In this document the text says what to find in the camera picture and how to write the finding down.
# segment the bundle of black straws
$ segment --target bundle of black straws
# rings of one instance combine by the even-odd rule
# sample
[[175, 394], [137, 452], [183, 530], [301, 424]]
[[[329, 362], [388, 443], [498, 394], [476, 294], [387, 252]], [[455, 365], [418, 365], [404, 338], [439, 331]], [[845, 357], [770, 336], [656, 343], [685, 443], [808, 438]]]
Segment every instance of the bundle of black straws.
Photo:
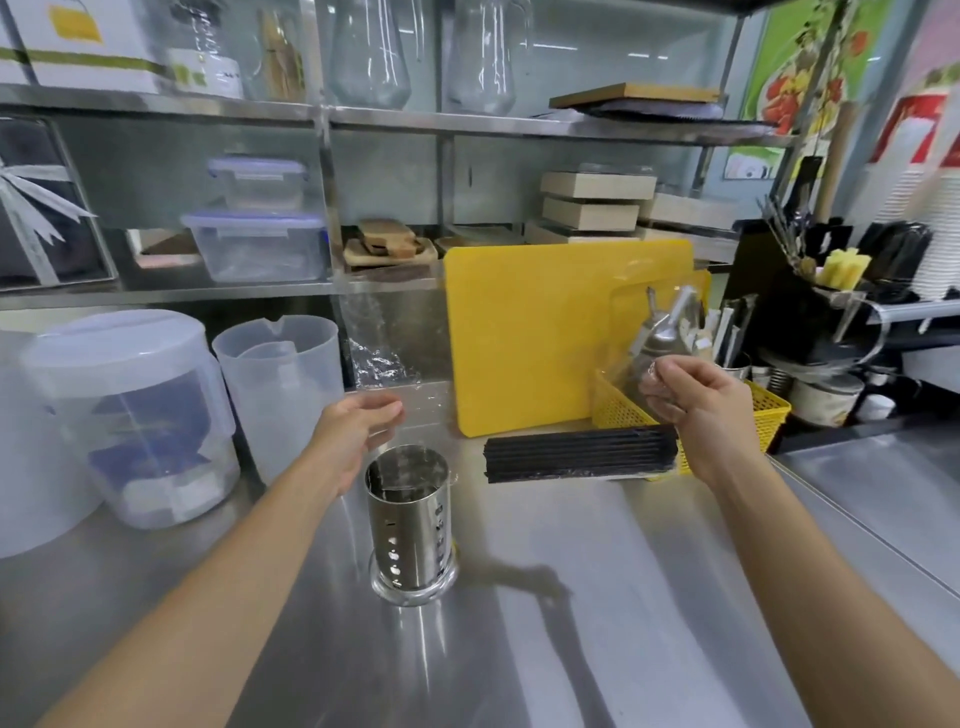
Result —
[[642, 476], [666, 473], [677, 458], [671, 425], [491, 437], [484, 446], [487, 480]]

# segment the green poster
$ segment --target green poster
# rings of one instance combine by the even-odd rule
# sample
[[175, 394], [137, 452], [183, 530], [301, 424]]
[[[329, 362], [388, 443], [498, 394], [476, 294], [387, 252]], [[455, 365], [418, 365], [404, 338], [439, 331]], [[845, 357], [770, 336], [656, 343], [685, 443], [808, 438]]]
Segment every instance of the green poster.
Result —
[[[853, 0], [844, 18], [839, 41], [829, 60], [827, 84], [810, 127], [804, 153], [825, 155], [837, 111], [855, 99], [860, 81], [883, 29], [891, 0]], [[800, 108], [833, 15], [832, 0], [794, 0], [770, 11], [747, 83], [741, 118], [776, 124], [776, 133], [789, 134]], [[727, 157], [724, 178], [755, 180], [773, 177], [782, 149], [743, 147]]]

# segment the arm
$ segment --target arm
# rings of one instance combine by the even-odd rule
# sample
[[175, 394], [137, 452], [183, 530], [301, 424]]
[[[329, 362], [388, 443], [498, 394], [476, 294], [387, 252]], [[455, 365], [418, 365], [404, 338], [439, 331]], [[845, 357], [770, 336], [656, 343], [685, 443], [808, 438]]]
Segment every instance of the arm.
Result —
[[327, 506], [349, 489], [364, 449], [386, 442], [402, 416], [387, 393], [328, 406], [250, 514], [38, 725], [226, 725]]
[[641, 384], [716, 495], [760, 611], [816, 726], [956, 726], [960, 680], [836, 551], [756, 439], [746, 385], [692, 357]]

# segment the forearm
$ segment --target forearm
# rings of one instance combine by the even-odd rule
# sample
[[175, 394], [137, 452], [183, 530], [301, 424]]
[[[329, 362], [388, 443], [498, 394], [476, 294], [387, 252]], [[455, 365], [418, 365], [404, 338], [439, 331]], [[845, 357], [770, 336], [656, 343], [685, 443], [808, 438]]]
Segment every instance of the forearm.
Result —
[[335, 496], [323, 479], [295, 463], [39, 725], [225, 725]]
[[837, 553], [765, 458], [714, 488], [814, 724], [955, 726], [960, 681]]

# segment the jug handle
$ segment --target jug handle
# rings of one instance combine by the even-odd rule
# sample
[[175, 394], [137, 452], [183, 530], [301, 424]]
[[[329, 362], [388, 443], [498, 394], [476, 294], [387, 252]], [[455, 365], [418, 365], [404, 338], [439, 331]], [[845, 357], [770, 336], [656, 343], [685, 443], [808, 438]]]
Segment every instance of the jug handle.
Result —
[[417, 61], [426, 56], [426, 32], [423, 29], [423, 0], [410, 0], [414, 15], [414, 42], [417, 44]]
[[531, 0], [510, 0], [523, 13], [523, 46], [529, 54], [534, 40], [534, 6]]
[[204, 396], [210, 405], [211, 427], [216, 427], [225, 437], [233, 437], [237, 423], [233, 419], [230, 397], [227, 394], [227, 386], [217, 357], [207, 352], [206, 358], [197, 368], [197, 375], [200, 377], [200, 387], [204, 390]]

